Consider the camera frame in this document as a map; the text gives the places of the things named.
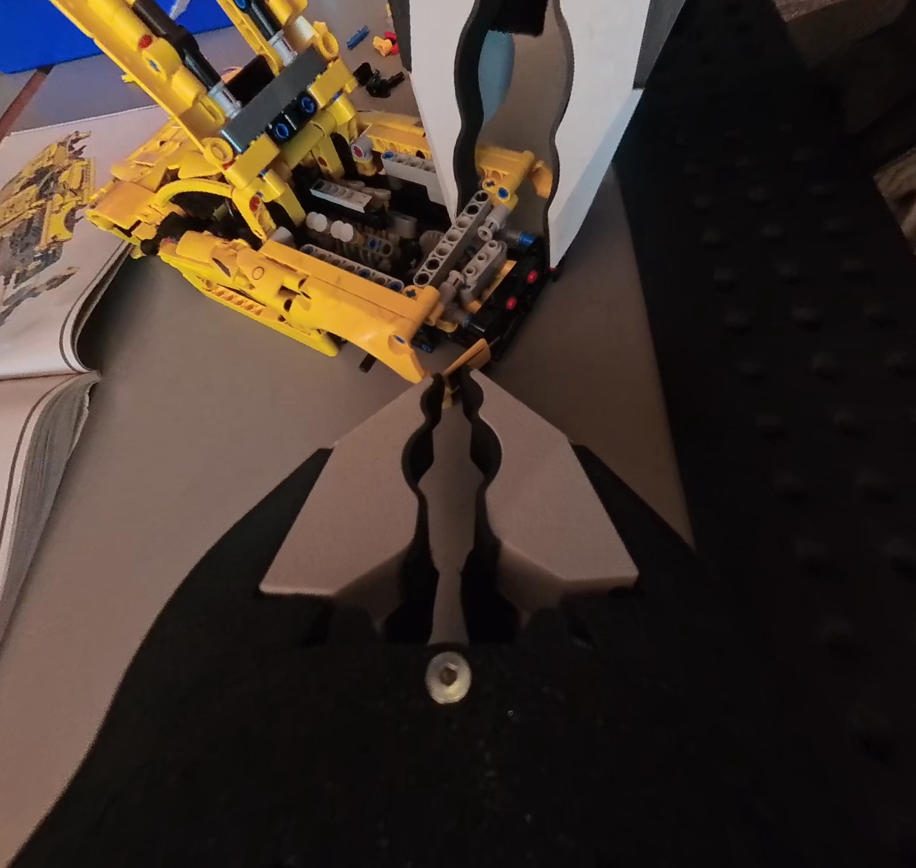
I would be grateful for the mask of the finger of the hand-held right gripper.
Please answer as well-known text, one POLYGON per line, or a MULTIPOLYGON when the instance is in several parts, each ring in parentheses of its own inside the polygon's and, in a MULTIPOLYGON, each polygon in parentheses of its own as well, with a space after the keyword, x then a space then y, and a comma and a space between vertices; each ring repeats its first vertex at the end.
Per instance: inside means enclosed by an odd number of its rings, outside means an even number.
POLYGON ((449 215, 476 188, 475 145, 484 123, 479 61, 487 0, 408 0, 409 75, 449 215))
POLYGON ((552 0, 565 77, 550 143, 546 212, 551 268, 590 210, 641 93, 635 73, 650 0, 552 0))

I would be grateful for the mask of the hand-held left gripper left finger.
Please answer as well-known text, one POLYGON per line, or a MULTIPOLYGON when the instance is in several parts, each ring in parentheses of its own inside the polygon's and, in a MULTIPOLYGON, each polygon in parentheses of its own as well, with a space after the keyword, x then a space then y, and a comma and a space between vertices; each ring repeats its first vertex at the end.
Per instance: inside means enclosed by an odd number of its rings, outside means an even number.
POLYGON ((264 594, 358 608, 389 640, 429 642, 439 574, 419 483, 443 396, 434 374, 335 442, 260 582, 264 594))

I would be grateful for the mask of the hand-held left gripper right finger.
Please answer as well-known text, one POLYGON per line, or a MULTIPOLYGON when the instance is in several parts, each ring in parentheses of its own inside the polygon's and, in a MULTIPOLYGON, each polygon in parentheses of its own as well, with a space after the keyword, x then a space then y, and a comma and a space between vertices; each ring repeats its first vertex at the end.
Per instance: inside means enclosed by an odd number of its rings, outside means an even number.
POLYGON ((460 383, 482 477, 461 572, 470 642, 509 643, 539 610, 632 588, 636 564, 570 440, 481 372, 460 383))

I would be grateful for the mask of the yellow brick car model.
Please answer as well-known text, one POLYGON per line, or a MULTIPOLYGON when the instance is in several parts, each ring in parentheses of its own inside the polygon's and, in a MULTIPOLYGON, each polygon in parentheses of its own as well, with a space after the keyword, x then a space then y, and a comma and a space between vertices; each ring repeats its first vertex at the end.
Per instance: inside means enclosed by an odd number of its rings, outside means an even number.
POLYGON ((336 356, 353 343, 409 382, 440 287, 503 230, 530 151, 478 145, 476 188, 448 213, 418 117, 360 111, 361 88, 307 0, 215 0, 254 52, 219 72, 156 0, 48 0, 167 113, 111 167, 90 222, 203 296, 336 356))

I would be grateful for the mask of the grey desk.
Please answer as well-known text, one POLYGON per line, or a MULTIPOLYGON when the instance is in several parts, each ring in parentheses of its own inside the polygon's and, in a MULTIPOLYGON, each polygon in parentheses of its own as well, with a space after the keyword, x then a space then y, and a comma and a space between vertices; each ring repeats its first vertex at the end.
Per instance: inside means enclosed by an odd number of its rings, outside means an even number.
MULTIPOLYGON (((2 641, 1 857, 63 791, 161 608, 314 450, 406 382, 324 357, 127 259, 83 330, 82 437, 2 641)), ((693 543, 621 192, 608 170, 560 279, 490 375, 693 543)))

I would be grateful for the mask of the open instruction booklet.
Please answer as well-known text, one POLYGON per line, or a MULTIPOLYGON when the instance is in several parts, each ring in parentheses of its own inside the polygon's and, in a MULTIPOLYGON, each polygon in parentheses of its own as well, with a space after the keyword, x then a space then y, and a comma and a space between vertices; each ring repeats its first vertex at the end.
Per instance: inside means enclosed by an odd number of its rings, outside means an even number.
POLYGON ((99 381, 76 342, 125 255, 94 195, 143 137, 130 112, 13 133, 1 148, 1 633, 99 381))

